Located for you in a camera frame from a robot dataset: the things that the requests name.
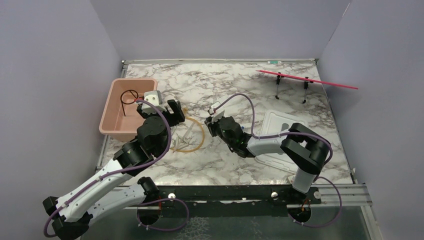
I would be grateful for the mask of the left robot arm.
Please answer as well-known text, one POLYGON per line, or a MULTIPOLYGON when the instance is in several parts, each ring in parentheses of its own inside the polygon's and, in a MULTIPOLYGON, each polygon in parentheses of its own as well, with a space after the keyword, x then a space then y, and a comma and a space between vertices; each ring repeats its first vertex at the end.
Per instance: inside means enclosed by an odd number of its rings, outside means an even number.
POLYGON ((184 122, 185 116, 177 100, 168 100, 169 107, 161 107, 148 97, 140 103, 137 110, 145 120, 136 137, 76 189, 61 197, 49 196, 42 202, 49 215, 43 229, 45 237, 75 240, 94 223, 125 207, 141 203, 149 206, 158 199, 159 189, 150 177, 142 177, 121 191, 114 188, 166 155, 172 142, 171 127, 184 122))

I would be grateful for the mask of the black wire ring stand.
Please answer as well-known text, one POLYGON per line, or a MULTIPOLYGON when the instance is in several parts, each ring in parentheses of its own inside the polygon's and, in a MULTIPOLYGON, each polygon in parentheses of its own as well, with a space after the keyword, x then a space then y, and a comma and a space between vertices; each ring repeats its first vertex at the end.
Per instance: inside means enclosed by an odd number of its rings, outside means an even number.
POLYGON ((122 108, 122 114, 124 117, 127 116, 126 114, 126 105, 131 105, 136 102, 136 100, 139 98, 139 93, 134 89, 128 89, 122 92, 120 95, 120 104, 122 108))

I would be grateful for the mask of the clear acrylic tube rack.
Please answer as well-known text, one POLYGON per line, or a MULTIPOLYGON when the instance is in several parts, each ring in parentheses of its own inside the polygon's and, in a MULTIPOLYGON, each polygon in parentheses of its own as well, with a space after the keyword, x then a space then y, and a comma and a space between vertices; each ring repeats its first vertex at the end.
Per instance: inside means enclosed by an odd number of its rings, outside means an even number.
POLYGON ((189 127, 187 127, 186 132, 184 133, 183 136, 179 136, 177 135, 177 138, 175 140, 175 143, 173 145, 172 150, 175 152, 177 150, 180 149, 180 144, 183 143, 183 145, 187 145, 188 143, 186 142, 186 138, 188 137, 188 135, 191 133, 193 127, 195 126, 195 121, 191 121, 191 125, 189 127))

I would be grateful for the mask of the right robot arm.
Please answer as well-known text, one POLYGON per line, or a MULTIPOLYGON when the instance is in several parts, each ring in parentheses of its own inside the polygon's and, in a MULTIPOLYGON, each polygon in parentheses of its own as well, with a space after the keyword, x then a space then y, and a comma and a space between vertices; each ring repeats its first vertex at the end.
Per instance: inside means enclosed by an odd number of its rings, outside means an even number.
POLYGON ((289 199, 300 204, 309 196, 312 183, 324 165, 333 156, 332 146, 322 136, 301 123, 293 123, 286 132, 256 136, 242 130, 233 117, 204 121, 212 137, 219 137, 232 153, 241 158, 254 158, 265 154, 287 155, 298 167, 289 199))

